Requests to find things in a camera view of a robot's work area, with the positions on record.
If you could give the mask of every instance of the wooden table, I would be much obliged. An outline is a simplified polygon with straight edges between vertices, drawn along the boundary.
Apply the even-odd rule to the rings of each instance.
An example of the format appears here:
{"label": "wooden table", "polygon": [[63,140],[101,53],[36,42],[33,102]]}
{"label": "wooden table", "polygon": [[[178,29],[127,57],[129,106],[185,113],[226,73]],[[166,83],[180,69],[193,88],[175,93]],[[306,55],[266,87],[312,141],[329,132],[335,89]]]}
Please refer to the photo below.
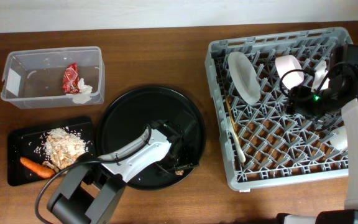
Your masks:
{"label": "wooden table", "polygon": [[[45,184],[7,184],[7,135],[11,130],[59,119],[88,115],[96,125],[110,102],[126,91],[158,83],[175,87],[200,109],[207,128],[204,155],[183,182],[159,191],[127,188],[111,219],[113,223],[227,223],[273,218],[277,213],[317,215],[342,209],[347,179],[252,190],[241,194],[226,182],[219,131],[209,95],[204,60],[213,40],[343,26],[358,44],[358,22],[266,24],[175,29],[86,30],[0,34],[0,92],[6,57],[15,50],[99,46],[106,65],[103,105],[20,110],[0,99],[0,223],[37,223],[34,200]],[[45,194],[41,214],[59,181]],[[90,188],[93,194],[97,191]]]}

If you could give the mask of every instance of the gray plastic basket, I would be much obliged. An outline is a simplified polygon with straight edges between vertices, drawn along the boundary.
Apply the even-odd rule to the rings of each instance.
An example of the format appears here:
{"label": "gray plastic basket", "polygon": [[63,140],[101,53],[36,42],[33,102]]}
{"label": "gray plastic basket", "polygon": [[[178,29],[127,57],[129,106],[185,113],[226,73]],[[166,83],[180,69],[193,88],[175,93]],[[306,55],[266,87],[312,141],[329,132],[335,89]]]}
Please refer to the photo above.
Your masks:
{"label": "gray plastic basket", "polygon": [[[208,85],[218,117],[220,144],[227,183],[233,190],[295,184],[347,176],[347,151],[329,143],[330,131],[314,133],[311,121],[302,115],[289,116],[283,109],[287,98],[278,88],[275,58],[292,54],[302,68],[314,68],[337,46],[351,44],[342,27],[219,40],[209,44],[205,60]],[[248,105],[239,97],[227,64],[231,52],[243,52],[252,62],[261,86],[261,98]],[[245,166],[237,159],[227,130],[226,99],[246,155]]]}

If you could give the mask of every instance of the square black tray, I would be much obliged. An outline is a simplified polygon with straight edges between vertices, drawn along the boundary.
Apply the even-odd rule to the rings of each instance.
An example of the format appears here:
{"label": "square black tray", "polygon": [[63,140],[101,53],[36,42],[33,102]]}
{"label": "square black tray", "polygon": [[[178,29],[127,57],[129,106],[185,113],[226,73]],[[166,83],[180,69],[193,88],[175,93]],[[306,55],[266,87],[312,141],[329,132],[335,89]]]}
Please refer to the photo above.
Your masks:
{"label": "square black tray", "polygon": [[7,182],[9,185],[18,186],[44,180],[36,173],[24,167],[20,163],[20,158],[26,157],[31,161],[42,164],[43,161],[45,161],[46,155],[43,151],[41,151],[40,154],[35,153],[35,148],[37,146],[42,147],[41,144],[46,141],[47,133],[49,131],[55,128],[65,127],[68,127],[69,133],[72,131],[81,133],[81,139],[86,143],[88,152],[96,156],[94,148],[93,125],[91,118],[88,116],[14,130],[8,135],[7,138]]}

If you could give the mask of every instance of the gray plastic bin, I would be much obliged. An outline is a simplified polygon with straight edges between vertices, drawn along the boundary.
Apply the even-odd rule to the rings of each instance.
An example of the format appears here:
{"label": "gray plastic bin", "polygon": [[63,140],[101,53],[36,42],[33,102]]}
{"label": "gray plastic bin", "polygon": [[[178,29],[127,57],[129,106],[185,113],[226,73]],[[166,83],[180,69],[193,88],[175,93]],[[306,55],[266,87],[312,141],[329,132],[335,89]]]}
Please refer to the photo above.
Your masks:
{"label": "gray plastic bin", "polygon": [[[89,95],[66,95],[63,75],[78,64],[80,78],[92,86]],[[6,60],[1,99],[20,109],[101,104],[104,101],[104,63],[99,47],[11,52]]]}
{"label": "gray plastic bin", "polygon": [[[329,62],[331,51],[337,46],[351,43],[347,30],[336,27],[209,44],[205,68],[231,189],[247,192],[347,175],[347,151],[339,151],[329,143],[333,136],[330,131],[342,125],[342,120],[331,129],[313,133],[311,121],[300,114],[285,114],[287,98],[278,88],[274,61],[276,57],[292,54],[303,68],[314,68],[322,60]],[[262,97],[255,105],[248,105],[235,91],[227,64],[231,52],[245,53],[257,72]],[[226,98],[231,101],[231,112],[239,127],[237,134],[243,142],[242,150],[247,159],[244,167],[237,159],[232,136],[227,130]]]}

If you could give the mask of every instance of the round black plate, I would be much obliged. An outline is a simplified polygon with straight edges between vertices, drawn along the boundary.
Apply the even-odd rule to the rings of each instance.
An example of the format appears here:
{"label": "round black plate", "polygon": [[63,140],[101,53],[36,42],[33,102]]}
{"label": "round black plate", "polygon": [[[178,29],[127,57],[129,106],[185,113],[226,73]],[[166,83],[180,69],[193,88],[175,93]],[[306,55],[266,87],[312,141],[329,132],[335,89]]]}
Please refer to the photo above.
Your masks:
{"label": "round black plate", "polygon": [[[205,125],[195,104],[181,93],[163,86],[147,86],[132,90],[107,108],[99,125],[96,149],[99,154],[114,152],[138,138],[150,121],[166,119],[172,121],[185,110],[197,121],[192,145],[196,146],[198,161],[205,147]],[[146,167],[128,183],[130,187],[141,190],[157,190],[169,187],[183,180],[193,169],[180,175],[158,174],[155,164]]]}

